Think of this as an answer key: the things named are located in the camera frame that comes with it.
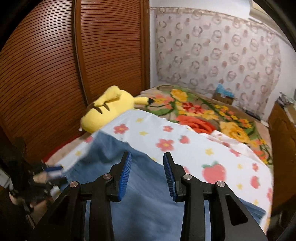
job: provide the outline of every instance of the sheer curtain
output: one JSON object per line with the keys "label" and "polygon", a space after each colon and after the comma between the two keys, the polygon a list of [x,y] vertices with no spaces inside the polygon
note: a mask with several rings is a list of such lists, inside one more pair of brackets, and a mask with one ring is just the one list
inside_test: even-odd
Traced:
{"label": "sheer curtain", "polygon": [[262,24],[188,8],[154,11],[159,84],[211,97],[218,83],[233,105],[263,115],[281,70],[277,35]]}

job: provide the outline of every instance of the cardboard box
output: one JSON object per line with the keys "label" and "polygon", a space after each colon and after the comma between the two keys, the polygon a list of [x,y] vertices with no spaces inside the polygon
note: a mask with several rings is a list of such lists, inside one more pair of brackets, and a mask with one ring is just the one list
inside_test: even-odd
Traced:
{"label": "cardboard box", "polygon": [[218,100],[218,101],[220,101],[220,102],[223,102],[223,103],[225,103],[225,104],[230,104],[230,105],[232,105],[232,103],[233,103],[233,99],[234,99],[234,98],[231,98],[231,97],[229,97],[229,96],[221,96],[220,93],[215,92],[214,95],[213,95],[213,99],[214,99],[214,100]]}

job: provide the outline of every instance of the wooden sliding door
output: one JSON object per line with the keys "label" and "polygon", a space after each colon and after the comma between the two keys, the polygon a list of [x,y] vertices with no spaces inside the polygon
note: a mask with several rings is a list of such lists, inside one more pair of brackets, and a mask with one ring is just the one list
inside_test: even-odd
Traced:
{"label": "wooden sliding door", "polygon": [[18,25],[0,52],[0,125],[10,140],[24,138],[28,161],[78,135],[86,106],[109,86],[132,95],[149,86],[145,8],[43,0]]}

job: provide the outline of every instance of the plush toy tail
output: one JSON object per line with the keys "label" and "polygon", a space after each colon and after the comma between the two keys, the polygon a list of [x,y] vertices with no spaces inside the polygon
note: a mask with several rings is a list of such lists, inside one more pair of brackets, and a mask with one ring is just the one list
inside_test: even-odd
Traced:
{"label": "plush toy tail", "polygon": [[113,85],[106,89],[104,94],[102,94],[96,101],[94,101],[94,106],[102,106],[106,101],[119,98],[121,96],[121,90]]}
{"label": "plush toy tail", "polygon": [[134,104],[152,104],[153,103],[153,99],[150,99],[148,97],[134,97],[133,99]]}

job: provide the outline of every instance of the pikachu plush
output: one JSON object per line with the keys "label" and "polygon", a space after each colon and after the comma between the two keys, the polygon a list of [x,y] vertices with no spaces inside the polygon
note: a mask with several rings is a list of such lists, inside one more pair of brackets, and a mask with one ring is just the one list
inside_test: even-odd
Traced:
{"label": "pikachu plush", "polygon": [[135,104],[151,103],[153,103],[153,99],[133,97],[130,93],[113,85],[87,107],[86,114],[82,117],[80,124],[83,130],[93,133],[123,112],[133,109]]}

